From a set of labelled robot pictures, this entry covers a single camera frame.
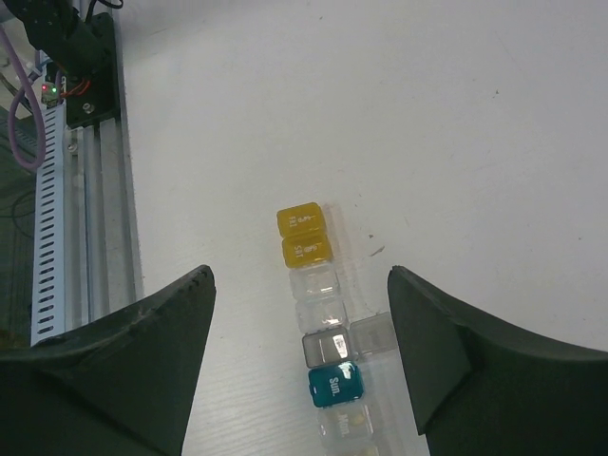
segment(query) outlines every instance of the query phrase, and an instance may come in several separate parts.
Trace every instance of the pill organizer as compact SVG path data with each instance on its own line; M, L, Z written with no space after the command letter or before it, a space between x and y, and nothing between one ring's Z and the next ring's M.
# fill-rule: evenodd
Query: pill organizer
M276 214L282 251L303 334L317 424L327 456L397 456L389 401L377 393L383 354L398 361L389 313L350 322L321 207L310 202Z

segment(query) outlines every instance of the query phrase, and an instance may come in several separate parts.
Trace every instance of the teal lid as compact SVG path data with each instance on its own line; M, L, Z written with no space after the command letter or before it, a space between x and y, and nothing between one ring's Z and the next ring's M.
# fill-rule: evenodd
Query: teal lid
M363 395L361 372L352 362L313 369L308 379L313 402L319 408L354 401Z

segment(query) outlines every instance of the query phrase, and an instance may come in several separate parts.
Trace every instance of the white table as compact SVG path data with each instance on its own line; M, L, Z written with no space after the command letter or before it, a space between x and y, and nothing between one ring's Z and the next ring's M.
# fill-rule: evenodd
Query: white table
M200 263L218 286L185 455L321 454L276 229L310 200L352 319L388 308L403 264L608 350L607 17L603 0L125 2L144 288Z

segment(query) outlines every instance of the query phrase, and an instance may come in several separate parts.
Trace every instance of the yellow lid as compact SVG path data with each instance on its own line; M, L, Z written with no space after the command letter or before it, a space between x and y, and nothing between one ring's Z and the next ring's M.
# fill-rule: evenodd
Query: yellow lid
M314 231L305 236L283 239L283 256L288 268L302 268L318 261L333 258L330 240L324 231Z
M278 231L284 238L303 235L311 231L325 231L323 211L316 202L278 211L276 220Z

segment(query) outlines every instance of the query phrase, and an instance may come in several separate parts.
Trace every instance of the purple cable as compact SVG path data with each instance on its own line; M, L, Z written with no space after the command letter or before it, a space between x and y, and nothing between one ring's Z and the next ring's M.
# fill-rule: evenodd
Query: purple cable
M40 105L38 104L38 100L36 99L36 94L34 93L33 88L31 88L31 84L33 83L33 81L29 81L26 72L21 66L19 57L17 56L15 49L12 47L12 44L10 43L10 39L7 33L5 32L4 27L2 27L1 25L0 43L7 52L9 60L12 63L12 67L14 68L15 72L17 73L17 76L19 77L19 81L21 81L21 89L19 90L19 92L17 92L17 95L15 95L15 98L12 100L9 110L10 149L12 150L12 155L21 166L30 171L35 171L45 161L45 155L47 154L47 138L45 136L45 122L42 118L42 111L40 110ZM38 79L38 74L34 72L32 73L32 77L34 78L34 80L36 80ZM17 106L19 105L19 101L24 95L28 97L29 104L31 105L31 111L34 116L34 121L36 123L38 150L34 161L28 161L26 158L21 156L21 154L19 153L19 143L17 142L17 135L15 133L15 115L17 113Z

